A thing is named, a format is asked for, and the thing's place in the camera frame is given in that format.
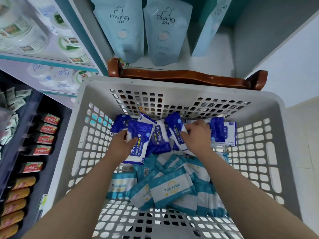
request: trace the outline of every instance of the floor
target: floor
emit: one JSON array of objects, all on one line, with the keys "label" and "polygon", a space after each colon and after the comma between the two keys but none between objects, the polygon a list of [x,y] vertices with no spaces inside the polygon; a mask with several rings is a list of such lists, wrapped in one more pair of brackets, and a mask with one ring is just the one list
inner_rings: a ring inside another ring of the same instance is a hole
[{"label": "floor", "polygon": [[319,96],[286,111],[303,221],[319,235]]}]

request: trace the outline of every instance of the left hand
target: left hand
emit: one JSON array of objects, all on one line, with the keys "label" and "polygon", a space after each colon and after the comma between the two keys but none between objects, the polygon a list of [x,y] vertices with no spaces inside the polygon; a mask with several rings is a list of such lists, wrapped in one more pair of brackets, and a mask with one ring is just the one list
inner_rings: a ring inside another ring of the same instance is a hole
[{"label": "left hand", "polygon": [[116,166],[123,162],[131,153],[131,148],[138,141],[137,138],[132,138],[127,143],[125,142],[127,130],[120,131],[115,135],[107,149],[106,157],[108,157]]}]

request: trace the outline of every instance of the hand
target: hand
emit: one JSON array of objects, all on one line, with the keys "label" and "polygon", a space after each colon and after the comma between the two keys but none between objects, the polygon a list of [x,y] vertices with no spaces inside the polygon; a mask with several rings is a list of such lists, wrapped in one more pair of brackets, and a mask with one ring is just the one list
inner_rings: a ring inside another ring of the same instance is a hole
[{"label": "hand", "polygon": [[203,152],[211,149],[211,130],[209,124],[205,124],[203,120],[197,120],[193,124],[185,126],[187,132],[181,132],[181,137],[185,141],[187,148],[199,157]]},{"label": "hand", "polygon": [[137,138],[132,138],[127,143],[125,142],[127,130],[120,131],[115,135],[107,149],[107,157],[118,166],[123,162],[131,153],[131,148],[138,141]]}]

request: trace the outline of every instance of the shopping basket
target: shopping basket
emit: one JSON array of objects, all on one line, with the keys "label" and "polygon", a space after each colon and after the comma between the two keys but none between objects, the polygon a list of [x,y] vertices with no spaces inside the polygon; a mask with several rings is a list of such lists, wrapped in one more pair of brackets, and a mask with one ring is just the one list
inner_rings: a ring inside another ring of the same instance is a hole
[{"label": "shopping basket", "polygon": [[[277,95],[103,76],[88,78],[79,89],[45,211],[105,155],[116,115],[138,115],[141,111],[155,119],[179,112],[182,119],[223,115],[226,120],[236,121],[237,146],[227,148],[229,164],[301,218],[285,135],[284,104]],[[132,169],[121,164],[116,172]],[[174,209],[140,211],[127,200],[110,200],[101,211],[93,237],[241,238],[241,235],[231,218],[188,216]]]}]

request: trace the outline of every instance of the basket handle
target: basket handle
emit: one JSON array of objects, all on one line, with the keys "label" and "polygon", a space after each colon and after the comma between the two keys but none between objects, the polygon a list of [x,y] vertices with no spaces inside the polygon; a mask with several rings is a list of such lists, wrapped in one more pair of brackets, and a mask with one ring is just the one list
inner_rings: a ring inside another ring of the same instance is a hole
[{"label": "basket handle", "polygon": [[267,71],[259,70],[245,80],[241,78],[206,75],[190,70],[153,71],[144,69],[123,69],[118,58],[110,58],[107,62],[107,67],[108,75],[111,77],[253,90],[261,90],[266,84],[268,75]]}]

